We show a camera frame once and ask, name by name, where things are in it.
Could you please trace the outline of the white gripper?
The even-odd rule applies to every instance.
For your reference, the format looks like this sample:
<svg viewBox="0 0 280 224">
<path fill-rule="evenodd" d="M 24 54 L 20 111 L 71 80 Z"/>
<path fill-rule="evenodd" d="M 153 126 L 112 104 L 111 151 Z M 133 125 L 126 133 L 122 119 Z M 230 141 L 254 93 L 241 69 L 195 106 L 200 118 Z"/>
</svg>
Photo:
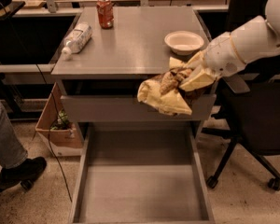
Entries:
<svg viewBox="0 0 280 224">
<path fill-rule="evenodd" d="M 230 77 L 246 67 L 240 57 L 231 34 L 226 32 L 213 39 L 204 51 L 197 52 L 188 61 L 183 62 L 177 58 L 169 59 L 169 68 L 189 68 L 193 70 L 185 78 L 179 88 L 183 91 L 195 91 L 212 85 L 219 76 Z"/>
</svg>

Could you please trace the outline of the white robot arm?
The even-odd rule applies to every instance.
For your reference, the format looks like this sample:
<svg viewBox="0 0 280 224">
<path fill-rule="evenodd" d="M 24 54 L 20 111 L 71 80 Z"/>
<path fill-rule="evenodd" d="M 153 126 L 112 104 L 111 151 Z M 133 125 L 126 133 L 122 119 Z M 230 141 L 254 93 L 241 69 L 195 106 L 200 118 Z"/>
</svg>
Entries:
<svg viewBox="0 0 280 224">
<path fill-rule="evenodd" d="M 280 0 L 268 0 L 265 15 L 246 22 L 213 39 L 206 49 L 171 71 L 162 82 L 163 91 L 194 91 L 221 77 L 230 77 L 262 58 L 280 55 Z"/>
</svg>

